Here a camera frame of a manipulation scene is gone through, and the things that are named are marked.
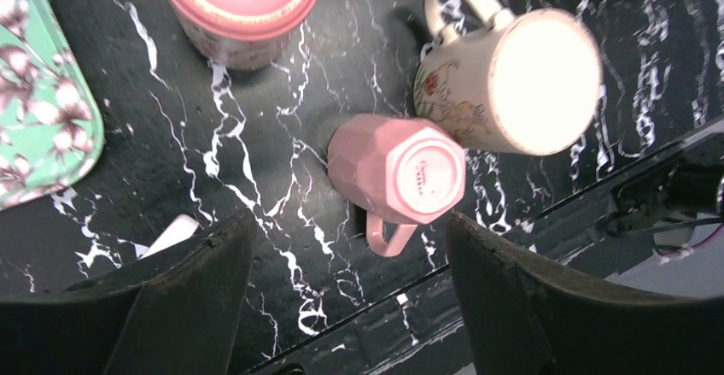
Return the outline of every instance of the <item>table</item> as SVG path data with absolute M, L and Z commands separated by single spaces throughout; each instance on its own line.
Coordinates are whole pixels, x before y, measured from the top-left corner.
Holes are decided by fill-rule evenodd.
M 533 228 L 543 209 L 721 115 L 724 0 L 502 1 L 581 18 L 604 86 L 587 133 L 558 155 L 468 152 L 456 209 L 488 228 Z M 50 3 L 103 111 L 106 148 L 72 189 L 0 213 L 3 296 L 133 262 L 177 214 L 207 227 L 249 207 L 260 244 L 233 358 L 244 369 L 446 265 L 445 219 L 401 256 L 373 255 L 364 215 L 324 167 L 354 114 L 414 114 L 412 80 L 432 47 L 421 0 L 319 0 L 284 57 L 246 74 L 202 59 L 167 0 Z M 480 26 L 460 0 L 444 10 Z

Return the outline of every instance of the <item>mint green tray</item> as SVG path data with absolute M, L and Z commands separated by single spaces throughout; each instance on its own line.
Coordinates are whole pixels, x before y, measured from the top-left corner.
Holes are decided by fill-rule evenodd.
M 0 0 L 0 208 L 84 177 L 103 146 L 98 106 L 47 0 Z

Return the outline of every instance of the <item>red flower print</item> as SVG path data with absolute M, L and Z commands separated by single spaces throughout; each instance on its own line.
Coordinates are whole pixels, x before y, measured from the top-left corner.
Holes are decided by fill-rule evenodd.
M 423 86 L 425 89 L 425 93 L 427 93 L 428 96 L 435 93 L 435 90 L 437 90 L 437 73 L 429 74 L 428 77 L 425 78 Z

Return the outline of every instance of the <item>mug handle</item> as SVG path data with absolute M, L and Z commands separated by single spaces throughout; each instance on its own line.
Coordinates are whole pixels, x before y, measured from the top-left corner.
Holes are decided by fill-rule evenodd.
M 400 224 L 394 230 L 389 243 L 385 242 L 380 216 L 367 212 L 367 243 L 370 249 L 383 257 L 400 255 L 417 228 L 416 224 Z
M 438 0 L 424 0 L 425 22 L 428 30 L 434 36 L 442 36 L 442 44 L 449 44 L 460 38 L 455 28 L 442 19 Z M 497 26 L 504 26 L 515 19 L 515 15 L 499 0 L 465 0 L 483 25 L 493 30 Z

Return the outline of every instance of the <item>pink mug handle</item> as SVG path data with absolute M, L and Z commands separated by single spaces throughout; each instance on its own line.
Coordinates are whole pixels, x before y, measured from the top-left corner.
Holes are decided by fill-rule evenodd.
M 398 225 L 387 243 L 382 231 L 382 219 L 374 213 L 367 212 L 367 243 L 372 251 L 383 257 L 400 255 L 416 228 L 417 224 Z

